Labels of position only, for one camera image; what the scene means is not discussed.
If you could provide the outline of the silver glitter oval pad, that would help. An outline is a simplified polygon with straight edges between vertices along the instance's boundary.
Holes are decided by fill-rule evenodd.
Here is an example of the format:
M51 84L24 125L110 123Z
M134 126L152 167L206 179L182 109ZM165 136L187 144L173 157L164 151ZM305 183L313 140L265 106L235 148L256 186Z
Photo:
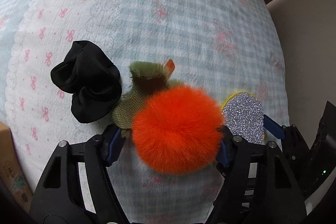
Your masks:
M264 112L255 96L247 92L233 94L224 102L222 115L225 126L233 135L239 135L249 143L263 143Z

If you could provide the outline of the orange fluffy pompom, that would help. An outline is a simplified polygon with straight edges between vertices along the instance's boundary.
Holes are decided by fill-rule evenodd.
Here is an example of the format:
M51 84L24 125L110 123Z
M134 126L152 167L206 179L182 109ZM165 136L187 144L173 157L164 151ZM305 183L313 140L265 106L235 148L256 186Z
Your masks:
M223 137L218 103L203 89L187 85L154 94L133 117L132 139L151 169L172 175L211 164Z

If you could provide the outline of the black scrunchie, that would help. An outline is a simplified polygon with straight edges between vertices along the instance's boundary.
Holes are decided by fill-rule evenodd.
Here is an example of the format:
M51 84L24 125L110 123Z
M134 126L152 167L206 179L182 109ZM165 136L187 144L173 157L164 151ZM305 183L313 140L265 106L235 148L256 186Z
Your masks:
M71 112L80 123L92 123L110 113L121 98L120 71L100 47L74 41L64 60L51 70L52 82L72 94Z

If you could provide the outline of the cardboard box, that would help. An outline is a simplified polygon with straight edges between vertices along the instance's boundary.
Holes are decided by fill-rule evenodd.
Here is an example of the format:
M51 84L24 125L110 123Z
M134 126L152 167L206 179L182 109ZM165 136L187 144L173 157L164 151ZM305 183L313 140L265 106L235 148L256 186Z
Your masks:
M11 130L3 123L0 129L0 153L1 180L15 202L29 213L33 194L17 159Z

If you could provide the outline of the patterned bed sheet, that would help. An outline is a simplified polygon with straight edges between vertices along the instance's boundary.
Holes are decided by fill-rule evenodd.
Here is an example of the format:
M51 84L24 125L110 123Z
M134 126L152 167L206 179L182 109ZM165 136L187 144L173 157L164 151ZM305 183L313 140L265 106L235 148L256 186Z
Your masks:
M264 0L1 0L1 121L31 189L61 140L80 143L111 117L79 123L51 81L72 42L98 45L131 86L134 61L173 60L173 78L218 102L249 92L287 124L281 44Z

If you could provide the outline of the olive green plush piece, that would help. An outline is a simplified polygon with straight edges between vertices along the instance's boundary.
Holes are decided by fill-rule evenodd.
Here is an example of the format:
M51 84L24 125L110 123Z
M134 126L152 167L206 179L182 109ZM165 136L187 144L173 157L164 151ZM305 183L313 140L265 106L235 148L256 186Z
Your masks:
M175 69L173 60L165 64L135 61L130 64L131 88L112 111L114 123L123 130L132 127L133 117L154 94L183 85L182 81L171 79Z

